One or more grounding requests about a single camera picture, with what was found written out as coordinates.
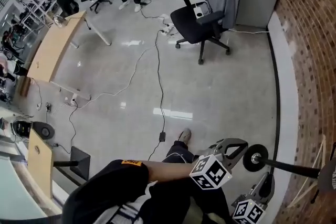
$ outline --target chair armrest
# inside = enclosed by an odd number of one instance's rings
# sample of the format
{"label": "chair armrest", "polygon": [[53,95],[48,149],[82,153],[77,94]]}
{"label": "chair armrest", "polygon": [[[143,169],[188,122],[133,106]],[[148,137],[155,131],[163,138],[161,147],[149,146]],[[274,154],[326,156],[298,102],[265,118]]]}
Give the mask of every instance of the chair armrest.
{"label": "chair armrest", "polygon": [[200,25],[205,25],[217,22],[224,17],[225,17],[224,12],[213,12],[197,19],[196,22]]}

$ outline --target black sleeve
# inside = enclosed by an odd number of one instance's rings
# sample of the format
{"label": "black sleeve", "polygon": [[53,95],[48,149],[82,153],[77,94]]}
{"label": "black sleeve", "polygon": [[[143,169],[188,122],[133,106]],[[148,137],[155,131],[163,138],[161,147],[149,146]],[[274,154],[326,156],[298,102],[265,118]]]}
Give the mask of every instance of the black sleeve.
{"label": "black sleeve", "polygon": [[94,223],[108,208],[134,201],[148,184],[147,167],[141,162],[116,160],[70,194],[62,222]]}

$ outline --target wooden desk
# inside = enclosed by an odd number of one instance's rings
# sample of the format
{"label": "wooden desk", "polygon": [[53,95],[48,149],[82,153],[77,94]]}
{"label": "wooden desk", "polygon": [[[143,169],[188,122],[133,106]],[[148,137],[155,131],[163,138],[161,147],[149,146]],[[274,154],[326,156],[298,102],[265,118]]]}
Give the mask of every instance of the wooden desk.
{"label": "wooden desk", "polygon": [[[72,44],[75,48],[78,48],[78,46],[72,42],[72,39],[84,20],[87,21],[106,45],[111,45],[111,42],[109,42],[103,33],[98,31],[95,25],[90,21],[86,11],[78,12],[67,17],[68,24],[63,28],[59,28],[55,24],[52,24],[31,63],[27,76],[35,80],[54,83],[52,80],[55,77],[59,64],[69,45]],[[54,84],[87,100],[91,99],[90,95],[83,94],[76,89],[68,86],[61,86],[57,83]]]}
{"label": "wooden desk", "polygon": [[30,129],[28,145],[28,171],[37,185],[48,198],[52,198],[51,190],[54,158],[51,148],[42,138]]}

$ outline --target black stand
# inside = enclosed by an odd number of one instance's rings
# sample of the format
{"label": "black stand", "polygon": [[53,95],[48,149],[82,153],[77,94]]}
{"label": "black stand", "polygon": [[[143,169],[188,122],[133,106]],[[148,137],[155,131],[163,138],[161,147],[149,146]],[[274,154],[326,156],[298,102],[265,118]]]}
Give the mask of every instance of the black stand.
{"label": "black stand", "polygon": [[250,172],[261,170],[265,165],[285,170],[293,174],[317,179],[321,169],[303,167],[268,159],[267,149],[263,145],[251,146],[243,158],[244,167]]}
{"label": "black stand", "polygon": [[55,167],[70,167],[70,170],[84,180],[89,179],[91,156],[76,147],[71,148],[70,161],[54,162]]}

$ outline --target chair base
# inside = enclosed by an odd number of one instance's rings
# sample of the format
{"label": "chair base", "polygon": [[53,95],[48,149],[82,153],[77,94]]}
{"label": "chair base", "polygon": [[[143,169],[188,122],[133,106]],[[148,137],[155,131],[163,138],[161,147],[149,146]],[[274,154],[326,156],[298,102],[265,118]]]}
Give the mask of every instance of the chair base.
{"label": "chair base", "polygon": [[[224,43],[220,42],[218,39],[216,38],[213,38],[213,37],[210,37],[207,39],[208,41],[211,41],[212,43],[226,49],[226,52],[225,54],[226,55],[230,55],[231,54],[231,49],[229,46],[225,45]],[[180,39],[176,42],[176,45],[175,45],[175,48],[176,49],[180,49],[181,45],[180,43],[183,43],[183,42],[186,42],[187,40],[185,38],[183,39]],[[199,65],[202,65],[204,64],[204,59],[203,59],[203,51],[204,51],[204,45],[205,45],[205,40],[201,41],[201,50],[200,50],[200,53],[199,53],[199,59],[198,59],[198,64]]]}
{"label": "chair base", "polygon": [[94,3],[90,6],[90,10],[92,11],[92,7],[96,6],[96,7],[94,8],[94,11],[95,11],[96,14],[98,14],[98,12],[97,12],[97,8],[98,8],[99,5],[100,5],[101,3],[103,3],[103,2],[108,2],[108,3],[110,3],[110,5],[112,5],[112,2],[109,1],[109,0],[97,0],[96,2],[94,2]]}

